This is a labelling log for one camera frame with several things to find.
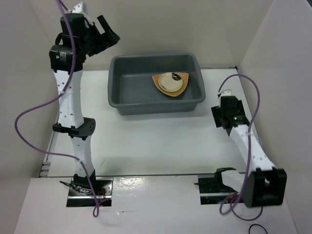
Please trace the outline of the grey plastic bin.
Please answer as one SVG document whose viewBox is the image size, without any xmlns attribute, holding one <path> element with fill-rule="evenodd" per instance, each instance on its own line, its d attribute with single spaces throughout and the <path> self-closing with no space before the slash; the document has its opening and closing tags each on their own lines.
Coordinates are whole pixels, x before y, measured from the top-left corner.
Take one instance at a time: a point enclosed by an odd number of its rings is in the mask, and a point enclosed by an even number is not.
<svg viewBox="0 0 312 234">
<path fill-rule="evenodd" d="M 180 94 L 160 90 L 158 77 L 174 72 L 188 77 Z M 121 115 L 193 111 L 206 98 L 198 61 L 192 53 L 116 56 L 108 76 L 108 103 Z"/>
</svg>

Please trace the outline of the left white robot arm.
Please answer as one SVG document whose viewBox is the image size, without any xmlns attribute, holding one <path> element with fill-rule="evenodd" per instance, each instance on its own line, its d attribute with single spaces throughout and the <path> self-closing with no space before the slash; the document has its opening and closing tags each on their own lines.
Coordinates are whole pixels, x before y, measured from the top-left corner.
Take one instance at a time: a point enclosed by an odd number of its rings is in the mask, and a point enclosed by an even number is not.
<svg viewBox="0 0 312 234">
<path fill-rule="evenodd" d="M 59 116 L 53 131 L 65 133 L 71 139 L 76 168 L 71 187 L 81 189 L 86 195 L 97 190 L 95 169 L 91 158 L 91 136 L 96 121 L 84 117 L 81 110 L 80 85 L 83 64 L 94 56 L 114 46 L 120 37 L 111 29 L 104 16 L 98 16 L 104 29 L 100 33 L 82 13 L 67 13 L 60 19 L 62 32 L 49 51 L 51 68 L 58 86 Z"/>
</svg>

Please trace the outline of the triangular wooden plate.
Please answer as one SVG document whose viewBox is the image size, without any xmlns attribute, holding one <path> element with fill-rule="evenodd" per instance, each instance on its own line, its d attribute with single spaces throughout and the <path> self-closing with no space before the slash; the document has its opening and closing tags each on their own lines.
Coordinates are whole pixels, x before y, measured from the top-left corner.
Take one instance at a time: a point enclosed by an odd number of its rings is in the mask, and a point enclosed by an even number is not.
<svg viewBox="0 0 312 234">
<path fill-rule="evenodd" d="M 189 74 L 166 72 L 163 74 L 153 75 L 152 80 L 160 92 L 170 97 L 177 97 L 186 90 L 189 81 Z"/>
</svg>

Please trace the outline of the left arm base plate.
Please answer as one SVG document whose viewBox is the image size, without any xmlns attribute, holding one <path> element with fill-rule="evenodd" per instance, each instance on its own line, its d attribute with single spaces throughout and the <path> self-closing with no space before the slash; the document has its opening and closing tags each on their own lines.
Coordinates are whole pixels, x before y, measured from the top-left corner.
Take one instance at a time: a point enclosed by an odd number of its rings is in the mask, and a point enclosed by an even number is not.
<svg viewBox="0 0 312 234">
<path fill-rule="evenodd" d="M 95 194 L 100 207 L 112 206 L 113 178 L 98 177 L 94 185 Z M 66 207 L 93 207 L 95 199 L 90 188 L 83 188 L 71 183 L 62 182 L 69 187 Z"/>
</svg>

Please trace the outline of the small cream floral dish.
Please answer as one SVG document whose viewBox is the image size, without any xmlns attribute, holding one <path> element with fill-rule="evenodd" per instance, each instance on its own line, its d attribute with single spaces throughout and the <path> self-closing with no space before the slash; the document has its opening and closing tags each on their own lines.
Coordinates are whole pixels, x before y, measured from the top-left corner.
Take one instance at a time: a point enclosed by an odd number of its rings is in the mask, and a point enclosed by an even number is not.
<svg viewBox="0 0 312 234">
<path fill-rule="evenodd" d="M 168 72 L 160 75 L 158 84 L 164 91 L 174 93 L 182 89 L 183 80 L 177 73 Z"/>
</svg>

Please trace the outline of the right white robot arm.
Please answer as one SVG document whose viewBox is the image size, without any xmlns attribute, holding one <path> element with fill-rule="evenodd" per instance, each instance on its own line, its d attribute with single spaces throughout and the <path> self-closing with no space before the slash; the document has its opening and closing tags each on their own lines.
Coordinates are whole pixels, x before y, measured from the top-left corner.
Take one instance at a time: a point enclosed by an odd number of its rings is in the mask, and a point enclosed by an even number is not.
<svg viewBox="0 0 312 234">
<path fill-rule="evenodd" d="M 191 53 L 117 56 L 111 61 L 108 102 L 123 116 L 189 112 L 205 98 L 204 79 Z M 254 136 L 254 118 L 247 117 L 242 101 L 230 90 L 219 88 L 217 99 L 211 108 L 215 126 L 237 146 L 246 173 L 217 169 L 215 189 L 238 192 L 237 200 L 249 208 L 281 205 L 287 174 L 270 161 Z"/>
</svg>

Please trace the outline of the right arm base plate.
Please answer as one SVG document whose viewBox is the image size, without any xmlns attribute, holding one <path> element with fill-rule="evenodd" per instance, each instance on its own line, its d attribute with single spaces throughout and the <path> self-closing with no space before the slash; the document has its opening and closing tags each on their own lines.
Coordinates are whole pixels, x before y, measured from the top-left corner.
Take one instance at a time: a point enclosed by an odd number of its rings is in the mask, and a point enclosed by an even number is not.
<svg viewBox="0 0 312 234">
<path fill-rule="evenodd" d="M 236 191 L 222 183 L 221 173 L 198 175 L 198 182 L 194 183 L 199 188 L 201 205 L 220 204 L 229 195 L 233 198 Z"/>
</svg>

